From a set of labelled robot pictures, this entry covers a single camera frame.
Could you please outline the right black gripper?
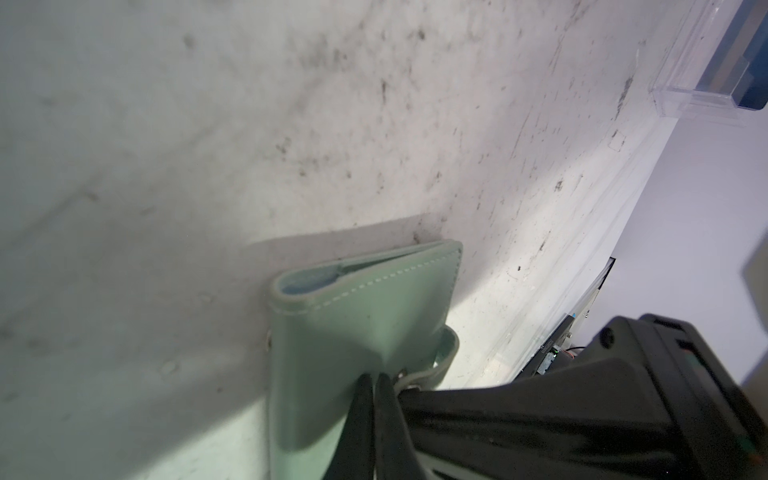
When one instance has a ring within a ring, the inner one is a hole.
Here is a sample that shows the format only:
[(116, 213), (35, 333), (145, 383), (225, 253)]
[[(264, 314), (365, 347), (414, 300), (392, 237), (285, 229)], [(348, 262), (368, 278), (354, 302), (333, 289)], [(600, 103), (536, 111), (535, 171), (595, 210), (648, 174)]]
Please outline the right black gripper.
[(401, 393), (414, 446), (457, 478), (767, 477), (767, 427), (692, 324), (615, 317), (575, 364), (493, 388)]

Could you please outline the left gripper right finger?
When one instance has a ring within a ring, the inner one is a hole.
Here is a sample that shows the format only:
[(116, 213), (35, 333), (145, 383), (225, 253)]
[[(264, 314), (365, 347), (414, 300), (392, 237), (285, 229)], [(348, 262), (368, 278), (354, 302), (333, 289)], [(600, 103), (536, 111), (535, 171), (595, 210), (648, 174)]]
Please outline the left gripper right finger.
[(374, 392), (375, 474), (378, 480), (425, 480), (408, 426), (389, 376), (381, 373)]

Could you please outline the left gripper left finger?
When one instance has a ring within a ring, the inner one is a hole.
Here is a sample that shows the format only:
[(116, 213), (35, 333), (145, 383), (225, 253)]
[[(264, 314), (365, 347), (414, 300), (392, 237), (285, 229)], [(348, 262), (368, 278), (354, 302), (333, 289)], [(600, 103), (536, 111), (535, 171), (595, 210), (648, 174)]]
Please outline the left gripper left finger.
[(370, 374), (361, 375), (324, 480), (371, 480), (375, 471), (374, 391)]

